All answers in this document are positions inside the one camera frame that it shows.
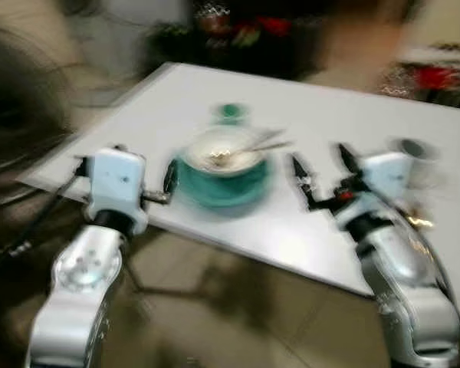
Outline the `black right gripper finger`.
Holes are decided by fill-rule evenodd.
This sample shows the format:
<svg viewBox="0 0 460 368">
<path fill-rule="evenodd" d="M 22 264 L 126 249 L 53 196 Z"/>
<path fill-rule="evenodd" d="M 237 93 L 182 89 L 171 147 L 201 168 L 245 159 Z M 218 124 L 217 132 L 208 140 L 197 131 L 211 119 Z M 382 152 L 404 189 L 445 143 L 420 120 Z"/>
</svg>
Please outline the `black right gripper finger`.
<svg viewBox="0 0 460 368">
<path fill-rule="evenodd" d="M 363 169 L 360 168 L 360 161 L 357 155 L 345 143 L 336 144 L 336 150 L 343 167 L 348 172 L 348 176 L 343 178 L 344 182 L 362 182 Z"/>
<path fill-rule="evenodd" d="M 299 189 L 301 195 L 306 199 L 307 206 L 317 206 L 317 200 L 314 196 L 317 187 L 314 185 L 313 175 L 304 167 L 304 163 L 301 162 L 297 152 L 292 152 L 290 158 L 294 182 L 297 185 L 297 189 Z"/>
</svg>

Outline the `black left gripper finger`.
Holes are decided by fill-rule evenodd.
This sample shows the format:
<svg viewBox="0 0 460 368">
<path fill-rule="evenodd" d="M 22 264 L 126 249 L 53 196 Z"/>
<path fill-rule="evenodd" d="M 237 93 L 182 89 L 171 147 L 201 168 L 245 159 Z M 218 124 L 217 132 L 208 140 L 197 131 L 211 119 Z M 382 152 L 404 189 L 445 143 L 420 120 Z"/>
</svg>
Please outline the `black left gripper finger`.
<svg viewBox="0 0 460 368">
<path fill-rule="evenodd" d="M 161 192 L 161 203 L 167 205 L 172 200 L 174 190 L 178 183 L 178 160 L 171 159 L 166 167 L 166 175 L 163 178 L 163 192 Z"/>
</svg>

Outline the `teal round plate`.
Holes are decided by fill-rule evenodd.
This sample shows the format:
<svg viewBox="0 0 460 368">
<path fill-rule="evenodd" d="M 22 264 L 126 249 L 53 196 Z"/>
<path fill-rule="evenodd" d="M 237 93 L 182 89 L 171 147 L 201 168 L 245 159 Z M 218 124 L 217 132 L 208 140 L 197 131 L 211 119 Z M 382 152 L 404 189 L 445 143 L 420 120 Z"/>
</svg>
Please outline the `teal round plate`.
<svg viewBox="0 0 460 368">
<path fill-rule="evenodd" d="M 268 159 L 240 176 L 210 176 L 192 168 L 182 152 L 173 157 L 176 165 L 176 193 L 196 205 L 222 209 L 255 204 L 268 195 L 273 172 Z"/>
</svg>

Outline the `metal spoon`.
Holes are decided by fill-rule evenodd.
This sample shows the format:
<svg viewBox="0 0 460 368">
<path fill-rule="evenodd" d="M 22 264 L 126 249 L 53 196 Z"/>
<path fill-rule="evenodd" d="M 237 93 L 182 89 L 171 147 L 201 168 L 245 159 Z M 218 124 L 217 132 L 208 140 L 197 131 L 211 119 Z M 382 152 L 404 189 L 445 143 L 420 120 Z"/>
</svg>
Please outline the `metal spoon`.
<svg viewBox="0 0 460 368">
<path fill-rule="evenodd" d="M 291 141 L 282 141 L 282 143 L 268 143 L 271 138 L 280 136 L 280 134 L 285 133 L 285 130 L 269 130 L 269 132 L 264 132 L 261 137 L 259 137 L 253 143 L 248 144 L 247 146 L 223 150 L 218 152 L 212 152 L 209 154 L 209 162 L 216 167 L 224 167 L 231 160 L 232 157 L 244 152 L 258 152 L 264 150 L 276 150 L 276 148 L 286 147 L 291 144 Z"/>
</svg>

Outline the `white bowl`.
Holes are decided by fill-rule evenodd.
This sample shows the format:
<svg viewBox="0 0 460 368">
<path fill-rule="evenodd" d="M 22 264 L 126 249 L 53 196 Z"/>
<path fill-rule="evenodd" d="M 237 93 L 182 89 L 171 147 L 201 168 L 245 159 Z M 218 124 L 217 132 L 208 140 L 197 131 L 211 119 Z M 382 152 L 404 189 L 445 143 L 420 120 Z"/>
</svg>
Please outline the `white bowl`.
<svg viewBox="0 0 460 368">
<path fill-rule="evenodd" d="M 240 176 L 257 169 L 266 154 L 250 151 L 259 134 L 247 127 L 212 126 L 192 138 L 179 158 L 199 174 Z"/>
</svg>

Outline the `white mug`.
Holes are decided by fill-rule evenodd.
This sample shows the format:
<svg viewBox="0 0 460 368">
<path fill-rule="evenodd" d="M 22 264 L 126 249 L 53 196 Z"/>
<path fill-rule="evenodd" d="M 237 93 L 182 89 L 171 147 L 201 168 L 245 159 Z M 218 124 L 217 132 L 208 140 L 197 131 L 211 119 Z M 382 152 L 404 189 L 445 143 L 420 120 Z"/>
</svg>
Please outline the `white mug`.
<svg viewBox="0 0 460 368">
<path fill-rule="evenodd" d="M 416 138 L 399 137 L 391 141 L 391 148 L 411 158 L 410 189 L 435 189 L 443 183 L 437 169 L 440 151 L 435 146 Z"/>
</svg>

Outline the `gold fork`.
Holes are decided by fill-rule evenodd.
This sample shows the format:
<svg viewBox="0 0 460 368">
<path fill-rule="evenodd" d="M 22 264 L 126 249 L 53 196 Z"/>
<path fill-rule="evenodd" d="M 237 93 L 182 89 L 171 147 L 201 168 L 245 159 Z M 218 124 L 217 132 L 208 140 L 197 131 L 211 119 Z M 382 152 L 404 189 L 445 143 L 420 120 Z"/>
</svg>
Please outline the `gold fork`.
<svg viewBox="0 0 460 368">
<path fill-rule="evenodd" d="M 422 205 L 412 205 L 405 210 L 406 221 L 409 222 L 419 231 L 427 231 L 434 228 L 434 223 L 431 221 L 429 213 L 424 209 Z"/>
</svg>

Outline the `small teal cup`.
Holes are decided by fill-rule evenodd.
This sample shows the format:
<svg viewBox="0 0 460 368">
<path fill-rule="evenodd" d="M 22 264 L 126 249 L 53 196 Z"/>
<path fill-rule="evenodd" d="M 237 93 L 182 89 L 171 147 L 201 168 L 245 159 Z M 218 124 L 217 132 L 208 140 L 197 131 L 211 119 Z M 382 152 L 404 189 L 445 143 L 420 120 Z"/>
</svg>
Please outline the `small teal cup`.
<svg viewBox="0 0 460 368">
<path fill-rule="evenodd" d="M 250 110 L 243 103 L 220 103 L 212 108 L 212 122 L 220 126 L 247 126 Z"/>
</svg>

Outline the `red flower arrangement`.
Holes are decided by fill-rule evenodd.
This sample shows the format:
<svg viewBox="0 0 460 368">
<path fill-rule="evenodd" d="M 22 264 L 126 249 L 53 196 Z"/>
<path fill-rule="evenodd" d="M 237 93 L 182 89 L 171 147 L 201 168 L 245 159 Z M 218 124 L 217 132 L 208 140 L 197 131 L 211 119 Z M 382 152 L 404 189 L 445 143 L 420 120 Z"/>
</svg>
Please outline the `red flower arrangement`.
<svg viewBox="0 0 460 368">
<path fill-rule="evenodd" d="M 402 51 L 375 91 L 384 96 L 460 107 L 460 43 Z"/>
</svg>

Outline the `dark standing fan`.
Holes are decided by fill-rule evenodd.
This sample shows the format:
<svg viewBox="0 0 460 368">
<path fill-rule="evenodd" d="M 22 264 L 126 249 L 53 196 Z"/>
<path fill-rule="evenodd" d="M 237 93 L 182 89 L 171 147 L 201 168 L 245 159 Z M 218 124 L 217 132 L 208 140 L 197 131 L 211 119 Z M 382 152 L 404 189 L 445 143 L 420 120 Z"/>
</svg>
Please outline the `dark standing fan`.
<svg viewBox="0 0 460 368">
<path fill-rule="evenodd" d="M 67 77 L 36 43 L 0 27 L 0 206 L 17 178 L 71 133 Z"/>
</svg>

